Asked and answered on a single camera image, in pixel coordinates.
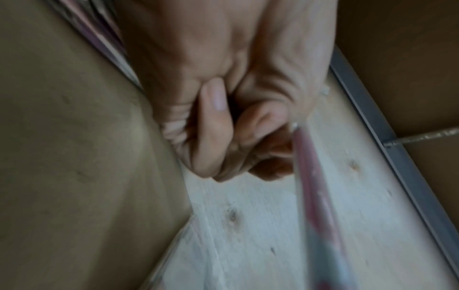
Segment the wooden board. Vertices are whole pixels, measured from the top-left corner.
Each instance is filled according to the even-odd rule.
[[[361,289],[453,290],[459,285],[389,165],[329,74],[310,120]],[[304,289],[293,178],[226,183],[185,172],[203,212],[221,289]]]
[[[136,289],[191,214],[175,155],[44,1],[0,7],[0,289]]]
[[[459,1],[341,0],[337,44],[399,137],[459,126]],[[407,146],[456,228],[458,148]]]

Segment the human hand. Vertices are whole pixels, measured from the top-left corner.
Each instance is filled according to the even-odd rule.
[[[289,121],[328,71],[337,0],[118,0],[131,64],[184,165],[218,181],[293,172]]]

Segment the metal frame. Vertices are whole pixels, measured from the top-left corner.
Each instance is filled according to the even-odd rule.
[[[396,134],[352,66],[335,46],[330,68],[347,93],[400,183],[459,279],[459,234],[403,145],[384,147]]]

